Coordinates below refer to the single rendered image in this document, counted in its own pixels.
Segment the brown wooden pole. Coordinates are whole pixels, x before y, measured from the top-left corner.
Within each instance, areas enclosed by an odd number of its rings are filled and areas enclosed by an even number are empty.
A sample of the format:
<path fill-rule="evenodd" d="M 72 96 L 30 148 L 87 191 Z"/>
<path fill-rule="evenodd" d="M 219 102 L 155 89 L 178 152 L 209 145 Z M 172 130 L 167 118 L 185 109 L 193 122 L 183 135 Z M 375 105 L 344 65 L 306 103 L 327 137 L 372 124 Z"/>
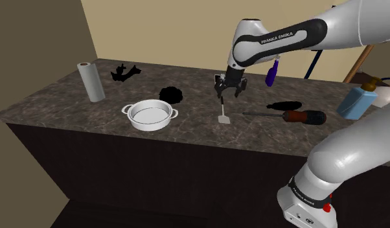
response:
<path fill-rule="evenodd" d="M 362 63 L 368 57 L 368 55 L 373 50 L 373 48 L 374 48 L 374 45 L 367 45 L 364 48 L 363 52 L 360 54 L 360 56 L 356 60 L 355 64 L 352 66 L 349 73 L 344 78 L 343 83 L 349 83 L 353 79 L 354 75 L 357 73 L 358 69 L 361 67 Z"/>

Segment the blue soap dispenser bottle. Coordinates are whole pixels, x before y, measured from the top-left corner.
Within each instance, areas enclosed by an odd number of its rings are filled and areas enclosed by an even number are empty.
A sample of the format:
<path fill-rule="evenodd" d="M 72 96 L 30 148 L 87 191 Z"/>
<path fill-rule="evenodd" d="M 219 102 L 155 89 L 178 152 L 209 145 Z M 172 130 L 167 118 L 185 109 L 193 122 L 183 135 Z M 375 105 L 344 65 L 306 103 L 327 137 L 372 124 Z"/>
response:
<path fill-rule="evenodd" d="M 337 108 L 337 113 L 344 119 L 358 120 L 377 98 L 374 92 L 376 83 L 382 80 L 372 77 L 360 87 L 353 87 Z"/>

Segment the black elongated lump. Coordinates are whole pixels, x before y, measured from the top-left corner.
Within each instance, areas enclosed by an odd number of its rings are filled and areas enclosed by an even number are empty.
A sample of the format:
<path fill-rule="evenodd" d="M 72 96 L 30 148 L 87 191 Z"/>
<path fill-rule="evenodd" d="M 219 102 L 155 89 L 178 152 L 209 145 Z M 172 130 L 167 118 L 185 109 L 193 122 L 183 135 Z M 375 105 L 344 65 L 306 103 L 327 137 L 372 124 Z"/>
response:
<path fill-rule="evenodd" d="M 284 101 L 275 102 L 266 106 L 268 109 L 274 109 L 279 111 L 294 111 L 302 107 L 302 103 L 299 101 Z"/>

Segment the black round lump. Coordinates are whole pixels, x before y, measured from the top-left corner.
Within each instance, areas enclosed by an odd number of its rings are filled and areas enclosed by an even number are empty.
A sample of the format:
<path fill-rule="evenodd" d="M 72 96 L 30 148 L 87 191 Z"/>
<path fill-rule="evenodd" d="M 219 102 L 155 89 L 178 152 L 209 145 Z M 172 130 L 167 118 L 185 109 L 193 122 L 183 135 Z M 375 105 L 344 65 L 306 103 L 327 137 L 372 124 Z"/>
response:
<path fill-rule="evenodd" d="M 159 92 L 159 100 L 165 101 L 169 104 L 177 104 L 183 100 L 183 93 L 180 89 L 174 86 L 164 87 Z"/>

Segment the black jagged figure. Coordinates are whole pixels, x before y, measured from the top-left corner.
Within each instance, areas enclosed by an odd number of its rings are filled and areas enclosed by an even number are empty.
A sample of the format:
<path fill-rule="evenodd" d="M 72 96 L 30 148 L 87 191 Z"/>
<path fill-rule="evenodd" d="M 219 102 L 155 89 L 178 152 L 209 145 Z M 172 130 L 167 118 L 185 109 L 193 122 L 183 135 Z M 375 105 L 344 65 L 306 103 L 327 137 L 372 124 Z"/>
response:
<path fill-rule="evenodd" d="M 110 73 L 111 73 L 112 79 L 114 81 L 124 82 L 125 80 L 131 78 L 133 75 L 141 73 L 141 70 L 136 68 L 135 65 L 127 73 L 124 73 L 125 69 L 126 69 L 126 67 L 122 63 L 121 66 L 118 66 L 116 68 L 115 73 L 111 71 Z"/>

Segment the dark blue pole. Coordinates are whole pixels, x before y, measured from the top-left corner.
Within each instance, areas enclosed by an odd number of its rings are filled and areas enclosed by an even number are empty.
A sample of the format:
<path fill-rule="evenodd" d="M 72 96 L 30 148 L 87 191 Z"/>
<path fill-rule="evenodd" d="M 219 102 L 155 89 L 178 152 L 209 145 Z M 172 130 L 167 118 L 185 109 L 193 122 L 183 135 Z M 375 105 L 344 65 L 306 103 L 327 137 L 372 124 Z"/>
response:
<path fill-rule="evenodd" d="M 320 58 L 322 52 L 323 52 L 322 50 L 316 51 L 314 59 L 312 60 L 312 63 L 310 64 L 310 66 L 309 66 L 309 68 L 304 76 L 304 79 L 309 79 L 309 77 L 312 74 L 312 71 L 314 70 L 314 67 L 315 67 L 316 63 L 318 62 L 318 59 Z"/>

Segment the purple bottle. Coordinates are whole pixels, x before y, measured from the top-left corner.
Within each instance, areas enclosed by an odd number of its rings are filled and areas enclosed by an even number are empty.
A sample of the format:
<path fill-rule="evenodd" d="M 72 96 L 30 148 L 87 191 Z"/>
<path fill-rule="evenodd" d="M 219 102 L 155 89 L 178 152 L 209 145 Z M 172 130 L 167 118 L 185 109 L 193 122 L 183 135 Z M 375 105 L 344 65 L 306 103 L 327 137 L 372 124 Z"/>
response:
<path fill-rule="evenodd" d="M 274 64 L 273 64 L 273 67 L 271 67 L 266 75 L 266 78 L 265 78 L 265 83 L 268 87 L 271 87 L 273 85 L 273 82 L 275 80 L 275 77 L 277 75 L 277 69 L 278 69 L 278 66 L 279 66 L 279 59 L 280 59 L 280 56 L 277 56 L 275 58 L 275 61 L 274 61 Z"/>

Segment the white two-handled pan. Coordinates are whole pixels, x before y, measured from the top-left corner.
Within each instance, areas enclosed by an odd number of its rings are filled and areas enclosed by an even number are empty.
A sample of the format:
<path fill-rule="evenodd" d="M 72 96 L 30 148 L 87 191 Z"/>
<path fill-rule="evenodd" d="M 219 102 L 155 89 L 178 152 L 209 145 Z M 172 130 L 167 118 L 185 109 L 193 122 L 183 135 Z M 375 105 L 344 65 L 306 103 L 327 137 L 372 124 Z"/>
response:
<path fill-rule="evenodd" d="M 128 117 L 134 128 L 141 131 L 160 130 L 179 114 L 169 103 L 157 99 L 125 105 L 121 112 Z"/>

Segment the grey paper towel roll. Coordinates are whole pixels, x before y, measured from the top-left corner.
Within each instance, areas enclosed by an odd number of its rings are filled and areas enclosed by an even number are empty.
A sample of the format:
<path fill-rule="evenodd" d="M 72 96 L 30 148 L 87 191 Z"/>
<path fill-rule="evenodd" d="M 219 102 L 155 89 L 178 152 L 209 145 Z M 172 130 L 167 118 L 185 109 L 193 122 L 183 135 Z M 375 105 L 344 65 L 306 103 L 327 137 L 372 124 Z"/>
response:
<path fill-rule="evenodd" d="M 99 102 L 105 99 L 106 96 L 96 65 L 94 63 L 82 62 L 78 63 L 77 67 L 89 100 L 91 102 Z"/>

